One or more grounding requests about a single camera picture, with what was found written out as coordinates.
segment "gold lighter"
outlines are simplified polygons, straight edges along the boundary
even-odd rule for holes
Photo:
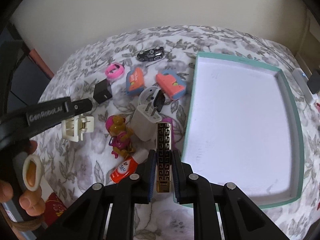
[[[171,123],[157,123],[157,192],[170,192]]]

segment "floral tablecloth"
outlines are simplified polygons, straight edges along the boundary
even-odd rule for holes
[[[143,63],[136,59],[138,51],[156,45],[164,46],[163,59]],[[306,104],[291,75],[292,70],[299,66],[289,49],[247,33],[208,26],[165,26],[122,33],[76,51],[56,73],[40,101],[65,96],[70,96],[72,100],[90,98],[93,109],[89,114],[95,117],[95,130],[86,134],[84,141],[79,143],[63,140],[61,125],[36,136],[36,153],[45,166],[45,178],[67,207],[93,183],[110,183],[109,175],[122,159],[111,155],[105,120],[110,115],[122,114],[130,122],[138,98],[125,94],[125,77],[137,66],[143,70],[146,86],[156,83],[155,75],[162,69],[176,71],[187,82],[187,94],[178,101],[167,100],[161,111],[163,117],[173,118],[175,144],[182,150],[198,51],[247,57],[275,65],[284,71],[302,125],[305,149],[303,192],[298,201],[264,212],[290,239],[302,239],[319,203],[318,112],[314,106]],[[125,75],[112,83],[113,98],[98,105],[92,98],[94,86],[105,79],[105,67],[111,62],[123,64]],[[151,149],[155,148],[155,144],[151,141],[136,142],[135,147]],[[175,204],[172,193],[155,192],[151,204],[135,206],[134,218],[135,239],[193,239],[193,210]]]

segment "black box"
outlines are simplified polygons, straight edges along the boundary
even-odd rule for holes
[[[320,70],[319,69],[314,70],[311,77],[307,81],[307,85],[312,94],[316,94],[320,91]]]
[[[111,85],[104,79],[94,86],[93,98],[99,104],[112,98]]]

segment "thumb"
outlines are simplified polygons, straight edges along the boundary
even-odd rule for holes
[[[6,202],[13,197],[13,189],[8,182],[0,180],[0,203]]]

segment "orange bottle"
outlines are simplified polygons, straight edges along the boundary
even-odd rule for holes
[[[146,149],[137,151],[111,173],[111,180],[114,183],[119,183],[121,179],[133,174],[136,171],[138,164],[143,163],[148,158],[148,154],[149,152]]]

